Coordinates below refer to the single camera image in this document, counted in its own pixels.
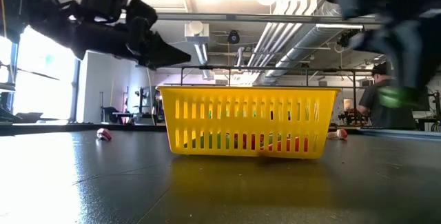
man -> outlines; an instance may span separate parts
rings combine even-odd
[[[359,113],[371,117],[375,128],[413,130],[416,128],[410,107],[388,108],[380,103],[378,90],[390,86],[389,63],[376,65],[372,69],[374,84],[369,86],[357,106]]]

ceiling light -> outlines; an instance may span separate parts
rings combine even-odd
[[[317,28],[342,28],[342,29],[362,29],[363,25],[350,24],[316,24]]]

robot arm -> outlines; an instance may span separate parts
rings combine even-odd
[[[0,34],[18,43],[26,26],[70,48],[131,59],[150,69],[188,62],[191,56],[164,42],[150,28],[156,11],[141,0],[2,0]],[[126,22],[117,23],[122,11]]]

gray t-shirt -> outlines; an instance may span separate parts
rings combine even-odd
[[[378,89],[384,86],[391,85],[392,80],[383,80],[379,83],[369,86],[363,94],[359,105],[369,108],[372,126],[375,128],[388,129],[403,129],[412,130],[416,128],[415,120],[413,119],[412,109],[387,108],[380,103],[378,97]]]

yellow plastic basket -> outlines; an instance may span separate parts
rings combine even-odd
[[[159,90],[173,153],[299,159],[322,156],[340,91],[182,86]]]

